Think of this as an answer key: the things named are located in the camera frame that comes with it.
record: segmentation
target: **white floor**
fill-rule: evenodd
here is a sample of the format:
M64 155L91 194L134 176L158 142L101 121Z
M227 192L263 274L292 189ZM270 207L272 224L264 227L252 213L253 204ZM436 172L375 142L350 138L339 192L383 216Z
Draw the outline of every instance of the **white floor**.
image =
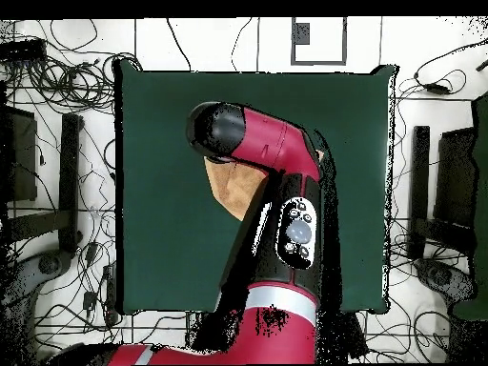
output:
M318 31L320 24L327 21L311 21L311 30ZM291 17L238 17L227 19L174 19L173 29L181 49L187 55L192 70L197 71L348 71L367 73L378 64L396 64L400 70L397 77L397 90L404 90L414 86L410 80L401 88L399 84L411 79L417 68L424 62L444 54L454 48L483 39L483 22L475 21L469 24L467 17L349 17L348 18L348 62L346 66L291 66ZM145 71L187 71L188 64L178 47L165 19L143 20L93 20L96 26L96 38L84 48L83 53L55 50L49 46L48 54L58 60L67 58L74 64L82 62L92 63L99 58L102 62L107 54L98 52L130 52L135 53ZM86 44L94 38L95 31L90 20L54 21L22 21L16 24L19 35L34 35L48 38L58 49L72 49ZM239 40L234 49L236 37ZM472 126L470 100L488 91L488 69L482 72L475 70L481 62L488 59L488 46L471 48L442 58L423 69L420 81L432 82L440 79L449 71L459 69L465 72L467 82L462 91L454 95L433 97L425 91L417 92L409 99L399 104L401 115L405 120L402 125L396 111L396 131L398 136L405 136L400 147L396 148L394 176L408 172L410 160L410 139L414 126L428 125L431 127L431 155L430 161L437 161L437 142L443 132ZM452 74L454 89L462 85L462 75ZM37 172L45 182L54 204L58 200L59 153L55 142L60 141L61 117L46 104L32 105L41 102L42 97L31 87L29 80L22 83L22 87L15 92L10 104L17 108L34 112L38 122L38 136L46 164L38 166ZM55 107L59 112L69 112L67 108ZM114 138L113 117L109 113L86 111L81 112L85 117L86 130L81 132L80 174L91 173L81 183L83 202L80 202L79 227L86 235L85 241L92 234L92 229L98 229L101 222L105 233L97 237L100 243L107 242L100 260L90 269L91 283L96 286L102 272L102 267L116 258L115 248L109 235L114 234L113 206L114 185L109 177L110 170L104 164L100 153ZM113 145L108 149L108 162L114 165ZM430 214L434 206L437 165L430 167L431 192L429 195ZM395 197L398 212L396 217L407 217L409 175L404 174L396 179L398 186ZM51 209L47 193L42 184L37 184L38 197L35 202L16 203L11 215L23 215L48 211ZM393 236L401 234L398 225L393 228ZM57 234L45 234L26 245L21 257L41 252L49 246L55 246ZM397 258L394 265L403 262ZM466 271L462 262L459 267ZM360 362L425 362L426 358L418 351L413 339L413 329L410 327L414 318L427 311L438 311L443 314L446 308L442 299L436 293L420 285L412 271L406 264L393 269L390 274L390 296L392 308L386 315L358 314L364 327L370 348L379 352L389 353L387 356L369 354L361 358ZM89 288L88 281L84 281L85 288ZM39 298L36 315L43 319L37 327L40 340L47 340L50 344L66 347L78 341L94 343L102 342L104 337L110 336L99 331L84 333L85 318L82 310L83 292L80 286L78 269L73 265L64 276L47 284L43 293L55 288L63 288ZM55 304L69 305L70 309L81 315L82 319L73 316L67 310L50 308ZM90 319L93 324L103 326L101 311ZM163 318L164 315L181 317L180 319ZM184 314L167 314L145 312L124 319L120 329L113 331L116 341L157 342L171 345L184 345L186 320ZM441 362L445 358L442 349L435 343L433 335L440 336L447 343L449 325L437 315L425 315L417 325L418 333L426 334L429 338L421 339L420 348L425 356L433 362Z

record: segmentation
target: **green cloth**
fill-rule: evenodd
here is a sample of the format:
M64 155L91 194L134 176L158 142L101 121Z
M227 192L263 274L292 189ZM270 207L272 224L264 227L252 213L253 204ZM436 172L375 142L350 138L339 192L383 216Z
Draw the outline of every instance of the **green cloth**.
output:
M253 106L320 131L336 166L343 310L385 309L382 290L389 83L376 74L136 71L121 64L124 311L213 311L240 222L212 195L187 143L205 101Z
M473 300L459 302L453 314L463 320L488 320L488 92L473 101L472 111L477 133L473 157L479 173L474 217L478 245L469 264L478 295Z

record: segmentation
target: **silver band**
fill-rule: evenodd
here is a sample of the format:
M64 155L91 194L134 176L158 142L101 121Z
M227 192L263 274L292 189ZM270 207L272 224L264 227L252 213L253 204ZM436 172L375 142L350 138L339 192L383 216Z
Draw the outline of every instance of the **silver band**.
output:
M153 354L154 354L153 350L148 345L144 350L144 352L139 357L139 359L137 359L137 361L134 363L134 365L147 365L151 360L151 358L153 357Z
M258 286L249 291L246 309L272 305L278 310L306 318L315 327L315 304L309 297L277 286Z
M217 310L218 303L220 303L220 297L222 297L222 291L218 293L217 302L215 303L215 309Z

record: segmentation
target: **brown cardboard piece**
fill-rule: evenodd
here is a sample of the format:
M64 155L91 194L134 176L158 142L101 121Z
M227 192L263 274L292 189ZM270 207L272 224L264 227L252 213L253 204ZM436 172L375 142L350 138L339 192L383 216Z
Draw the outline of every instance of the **brown cardboard piece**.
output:
M321 160L323 152L317 152ZM204 160L213 196L232 216L242 221L265 174L241 164L216 164Z

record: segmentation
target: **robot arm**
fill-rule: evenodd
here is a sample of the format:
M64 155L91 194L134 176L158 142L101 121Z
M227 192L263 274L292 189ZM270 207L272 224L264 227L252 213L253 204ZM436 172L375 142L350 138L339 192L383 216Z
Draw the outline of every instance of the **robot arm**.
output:
M238 162L267 174L241 223L221 281L214 321L198 333L212 343L229 319L225 350L197 355L146 345L118 347L109 366L155 364L314 364L320 304L321 246L318 157L294 125L236 104L204 103L187 137L215 162Z

